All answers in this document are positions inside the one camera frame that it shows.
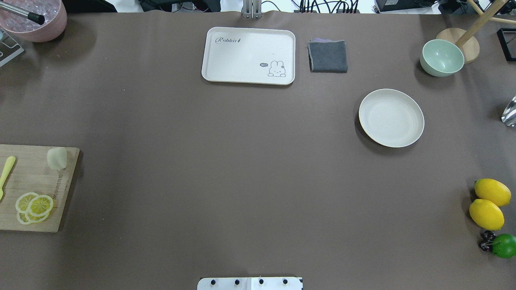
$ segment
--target rabbit illustration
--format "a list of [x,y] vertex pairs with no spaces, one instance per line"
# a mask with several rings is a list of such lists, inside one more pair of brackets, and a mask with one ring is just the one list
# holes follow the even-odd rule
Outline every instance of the rabbit illustration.
[[283,62],[275,60],[271,62],[268,76],[286,77],[285,65],[283,64]]

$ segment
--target lemon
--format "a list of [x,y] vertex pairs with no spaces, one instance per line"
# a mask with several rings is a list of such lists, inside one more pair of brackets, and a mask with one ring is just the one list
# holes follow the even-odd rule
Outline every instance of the lemon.
[[504,214],[487,199],[476,199],[470,205],[470,216],[477,225],[486,230],[497,231],[504,225]]
[[503,183],[490,178],[479,179],[475,182],[475,193],[481,199],[492,201],[497,206],[509,204],[511,191]]
[[46,215],[44,215],[42,217],[35,217],[35,216],[31,215],[30,213],[26,213],[25,218],[30,223],[37,223],[37,222],[42,222],[42,221],[46,220],[46,218],[49,217],[49,215],[50,215],[50,212],[48,212]]
[[21,224],[30,224],[32,222],[30,222],[27,217],[25,216],[24,213],[18,213],[16,215],[16,218],[18,219],[18,221],[21,223]]
[[54,206],[54,200],[46,195],[33,198],[27,207],[27,213],[33,217],[42,217],[48,214]]
[[27,192],[16,200],[16,205],[14,205],[14,207],[16,207],[16,210],[19,213],[24,213],[29,206],[29,202],[36,196],[38,196],[38,194],[35,192]]

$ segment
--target cutting board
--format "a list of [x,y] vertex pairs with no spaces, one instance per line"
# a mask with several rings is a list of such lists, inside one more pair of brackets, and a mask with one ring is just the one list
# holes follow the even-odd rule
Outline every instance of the cutting board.
[[[52,170],[46,153],[54,147],[0,144],[0,170],[7,157],[16,157],[16,162],[4,185],[4,197],[0,200],[0,230],[57,232],[66,198],[70,189],[78,148],[65,147],[67,166],[63,170]],[[27,192],[48,195],[54,199],[54,208],[49,217],[40,223],[21,224],[16,215],[16,200]]]

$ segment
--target mint green bowl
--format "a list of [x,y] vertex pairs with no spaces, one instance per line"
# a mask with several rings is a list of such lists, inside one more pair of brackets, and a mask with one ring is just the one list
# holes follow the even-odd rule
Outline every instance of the mint green bowl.
[[423,69],[433,76],[449,76],[464,66],[464,55],[455,44],[433,39],[423,47],[420,56]]

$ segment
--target yellow knife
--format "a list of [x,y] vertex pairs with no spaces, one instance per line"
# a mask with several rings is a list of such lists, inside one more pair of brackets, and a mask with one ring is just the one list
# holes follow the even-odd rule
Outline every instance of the yellow knife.
[[4,196],[4,183],[7,180],[7,176],[9,176],[9,173],[11,172],[12,166],[14,165],[14,162],[16,161],[16,157],[9,156],[7,158],[7,161],[5,161],[5,166],[2,171],[2,176],[0,176],[0,200],[2,200],[2,197]]

